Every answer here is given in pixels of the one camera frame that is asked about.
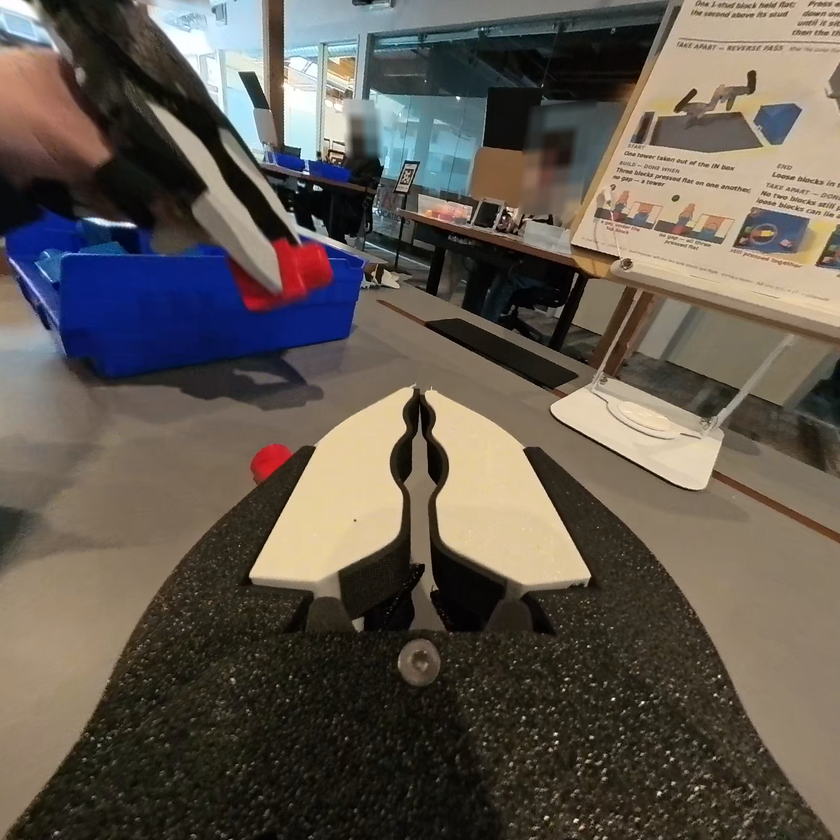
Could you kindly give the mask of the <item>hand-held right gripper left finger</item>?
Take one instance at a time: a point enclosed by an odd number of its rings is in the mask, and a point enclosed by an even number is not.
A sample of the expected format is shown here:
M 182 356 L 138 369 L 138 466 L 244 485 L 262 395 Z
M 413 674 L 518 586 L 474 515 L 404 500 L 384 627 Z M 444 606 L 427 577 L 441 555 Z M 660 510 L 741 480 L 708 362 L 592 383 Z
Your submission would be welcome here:
M 389 599 L 411 563 L 419 392 L 398 389 L 348 417 L 310 453 L 249 573 L 252 585 L 316 598 Z

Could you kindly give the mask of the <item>person's left hand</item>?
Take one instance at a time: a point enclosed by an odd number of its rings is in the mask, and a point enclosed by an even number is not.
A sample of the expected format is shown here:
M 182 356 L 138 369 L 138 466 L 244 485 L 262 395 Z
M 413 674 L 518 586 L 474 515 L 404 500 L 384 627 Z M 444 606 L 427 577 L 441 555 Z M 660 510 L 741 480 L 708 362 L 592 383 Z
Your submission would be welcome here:
M 53 49 L 2 49 L 1 172 L 13 187 L 92 186 L 113 152 L 81 104 L 76 78 Z

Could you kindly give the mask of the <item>clear container with blocks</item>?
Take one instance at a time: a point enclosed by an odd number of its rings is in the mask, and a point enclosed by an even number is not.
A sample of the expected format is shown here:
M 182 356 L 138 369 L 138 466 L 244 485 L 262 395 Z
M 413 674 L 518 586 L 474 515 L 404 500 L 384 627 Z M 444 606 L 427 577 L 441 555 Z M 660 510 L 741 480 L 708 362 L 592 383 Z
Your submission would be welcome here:
M 418 215 L 456 225 L 469 224 L 475 211 L 473 205 L 449 201 L 424 193 L 416 196 L 416 204 Z

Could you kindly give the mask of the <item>cardboard panel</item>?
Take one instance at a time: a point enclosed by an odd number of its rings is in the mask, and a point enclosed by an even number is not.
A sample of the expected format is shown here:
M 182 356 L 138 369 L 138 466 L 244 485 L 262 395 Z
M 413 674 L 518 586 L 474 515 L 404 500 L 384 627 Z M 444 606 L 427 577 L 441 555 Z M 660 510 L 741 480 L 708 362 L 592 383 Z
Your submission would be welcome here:
M 520 150 L 479 147 L 469 173 L 467 195 L 475 200 L 500 200 L 519 207 L 524 156 Z

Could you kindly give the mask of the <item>wooden pillar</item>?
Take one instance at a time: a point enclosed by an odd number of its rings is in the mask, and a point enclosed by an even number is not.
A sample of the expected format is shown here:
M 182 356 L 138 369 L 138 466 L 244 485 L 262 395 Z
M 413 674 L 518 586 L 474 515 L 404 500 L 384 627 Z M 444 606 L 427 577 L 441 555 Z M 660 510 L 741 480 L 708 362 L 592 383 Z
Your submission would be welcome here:
M 598 369 L 604 363 L 606 375 L 618 376 L 644 339 L 660 304 L 659 296 L 652 291 L 625 287 L 588 365 Z
M 285 139 L 285 3 L 262 1 L 262 32 L 266 96 L 276 132 L 276 147 Z

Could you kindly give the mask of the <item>black-legged desk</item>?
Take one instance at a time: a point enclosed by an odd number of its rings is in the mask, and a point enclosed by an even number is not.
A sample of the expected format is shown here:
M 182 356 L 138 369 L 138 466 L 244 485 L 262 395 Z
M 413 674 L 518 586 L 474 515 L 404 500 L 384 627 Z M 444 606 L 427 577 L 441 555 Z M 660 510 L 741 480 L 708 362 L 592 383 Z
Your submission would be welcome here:
M 533 268 L 551 287 L 568 291 L 560 317 L 551 333 L 548 346 L 561 351 L 581 305 L 593 269 L 583 268 L 567 248 L 557 251 L 526 242 L 523 237 L 502 234 L 482 227 L 457 225 L 405 210 L 398 212 L 403 221 L 415 223 L 415 238 L 434 249 L 425 286 L 426 293 L 437 296 L 445 257 L 453 253 L 472 259 L 474 273 L 467 279 L 462 309 L 480 315 L 487 299 L 491 277 L 514 269 Z

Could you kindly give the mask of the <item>printed instruction sheet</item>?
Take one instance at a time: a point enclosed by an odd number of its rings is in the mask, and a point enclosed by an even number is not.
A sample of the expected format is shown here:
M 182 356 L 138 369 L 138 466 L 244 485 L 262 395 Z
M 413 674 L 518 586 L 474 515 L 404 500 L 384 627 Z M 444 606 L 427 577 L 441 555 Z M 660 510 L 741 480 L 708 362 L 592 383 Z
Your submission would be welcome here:
M 684 2 L 573 243 L 838 298 L 839 2 Z

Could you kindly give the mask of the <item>blue plastic bin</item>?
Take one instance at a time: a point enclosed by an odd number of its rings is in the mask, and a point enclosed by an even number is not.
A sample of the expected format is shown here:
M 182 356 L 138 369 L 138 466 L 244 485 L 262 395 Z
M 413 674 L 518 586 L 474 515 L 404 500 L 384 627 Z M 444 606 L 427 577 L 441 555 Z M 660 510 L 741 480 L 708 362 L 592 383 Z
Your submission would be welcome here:
M 156 255 L 125 225 L 47 214 L 7 236 L 18 288 L 62 354 L 118 378 L 343 340 L 372 257 L 323 245 L 332 284 L 268 312 L 246 308 L 223 250 Z

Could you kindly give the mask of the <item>black screen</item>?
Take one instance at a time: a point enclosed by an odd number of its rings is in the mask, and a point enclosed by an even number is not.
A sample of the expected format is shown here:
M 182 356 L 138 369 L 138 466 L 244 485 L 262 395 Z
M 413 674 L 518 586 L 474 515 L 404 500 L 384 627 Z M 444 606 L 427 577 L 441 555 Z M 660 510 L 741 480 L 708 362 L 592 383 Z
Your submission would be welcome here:
M 491 87 L 486 96 L 486 115 L 481 146 L 522 151 L 530 111 L 542 101 L 541 87 Z

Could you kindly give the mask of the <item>black mat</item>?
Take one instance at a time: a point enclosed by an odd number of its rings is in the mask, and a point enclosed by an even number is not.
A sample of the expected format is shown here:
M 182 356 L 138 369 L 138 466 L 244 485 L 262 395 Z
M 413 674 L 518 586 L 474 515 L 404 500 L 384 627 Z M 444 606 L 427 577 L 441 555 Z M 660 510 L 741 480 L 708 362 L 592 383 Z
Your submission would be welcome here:
M 461 318 L 427 321 L 425 327 L 544 390 L 559 390 L 576 379 L 561 364 Z

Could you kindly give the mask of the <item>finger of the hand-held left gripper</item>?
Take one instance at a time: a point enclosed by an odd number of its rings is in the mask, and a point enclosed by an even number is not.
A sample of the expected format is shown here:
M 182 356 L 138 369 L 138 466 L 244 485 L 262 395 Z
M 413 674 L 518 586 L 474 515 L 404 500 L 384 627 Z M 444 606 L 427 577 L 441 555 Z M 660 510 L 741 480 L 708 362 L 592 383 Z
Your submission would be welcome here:
M 217 224 L 224 233 L 213 234 L 216 243 L 226 248 L 228 240 L 234 238 L 233 222 L 244 222 L 248 216 L 246 226 L 258 229 L 267 240 L 285 239 L 295 247 L 302 245 L 294 215 L 236 131 L 229 124 L 215 124 L 213 128 L 217 135 L 214 159 L 225 184 L 225 188 L 213 188 L 213 205 L 224 219 Z
M 160 124 L 164 136 L 173 142 L 174 147 L 185 158 L 203 185 L 192 201 L 190 209 L 198 226 L 216 242 L 214 234 L 224 233 L 217 224 L 222 223 L 224 219 L 214 206 L 214 187 L 225 188 L 225 184 L 219 176 L 214 159 L 214 146 L 217 141 L 214 127 L 211 128 L 209 141 L 204 141 L 194 129 L 188 128 L 183 121 L 162 105 L 153 103 L 151 100 L 147 100 L 146 103 L 157 123 Z M 271 246 L 272 242 L 267 240 L 258 229 L 248 228 L 246 223 L 249 221 L 249 217 L 246 216 L 244 222 L 233 222 L 231 227 L 234 238 L 228 240 L 225 249 L 262 286 L 279 291 L 281 281 L 275 253 Z

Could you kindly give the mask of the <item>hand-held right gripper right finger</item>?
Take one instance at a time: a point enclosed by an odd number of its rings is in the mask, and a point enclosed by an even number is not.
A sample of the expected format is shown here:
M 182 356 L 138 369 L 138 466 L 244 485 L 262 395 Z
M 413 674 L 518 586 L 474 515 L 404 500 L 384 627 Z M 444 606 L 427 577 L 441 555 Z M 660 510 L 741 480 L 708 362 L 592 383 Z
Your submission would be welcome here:
M 587 586 L 592 574 L 525 447 L 441 392 L 423 397 L 424 434 L 440 457 L 429 516 L 444 555 L 514 596 Z

